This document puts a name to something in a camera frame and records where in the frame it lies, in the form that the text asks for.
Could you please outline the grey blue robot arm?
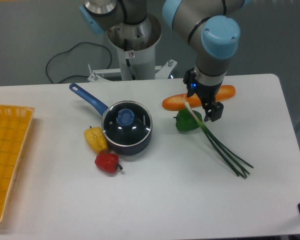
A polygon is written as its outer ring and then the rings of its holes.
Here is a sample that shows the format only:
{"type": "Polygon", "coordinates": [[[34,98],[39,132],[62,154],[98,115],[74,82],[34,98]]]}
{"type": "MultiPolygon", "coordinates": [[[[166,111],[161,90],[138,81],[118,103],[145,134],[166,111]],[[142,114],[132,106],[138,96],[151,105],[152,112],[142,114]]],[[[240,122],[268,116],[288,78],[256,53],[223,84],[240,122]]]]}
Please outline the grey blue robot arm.
{"type": "MultiPolygon", "coordinates": [[[[223,105],[216,95],[236,53],[240,27],[228,14],[245,0],[167,0],[162,16],[197,53],[195,66],[183,78],[188,96],[197,95],[206,121],[221,118],[223,105]]],[[[95,34],[107,33],[116,47],[123,80],[155,77],[155,45],[162,34],[158,19],[144,0],[87,0],[79,7],[95,34]]]]}

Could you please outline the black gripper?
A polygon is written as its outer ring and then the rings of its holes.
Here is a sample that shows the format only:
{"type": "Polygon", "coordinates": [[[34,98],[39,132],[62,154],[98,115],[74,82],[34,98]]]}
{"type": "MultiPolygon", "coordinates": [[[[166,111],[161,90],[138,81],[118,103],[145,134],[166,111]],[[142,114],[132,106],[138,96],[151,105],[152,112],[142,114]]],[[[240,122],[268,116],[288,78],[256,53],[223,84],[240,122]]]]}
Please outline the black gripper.
{"type": "Polygon", "coordinates": [[[183,83],[186,85],[188,98],[194,94],[198,96],[201,103],[205,103],[202,108],[205,111],[204,122],[215,122],[222,117],[224,105],[216,100],[216,95],[222,85],[222,81],[218,77],[210,77],[201,73],[197,73],[194,68],[186,71],[183,77],[183,83]]]}

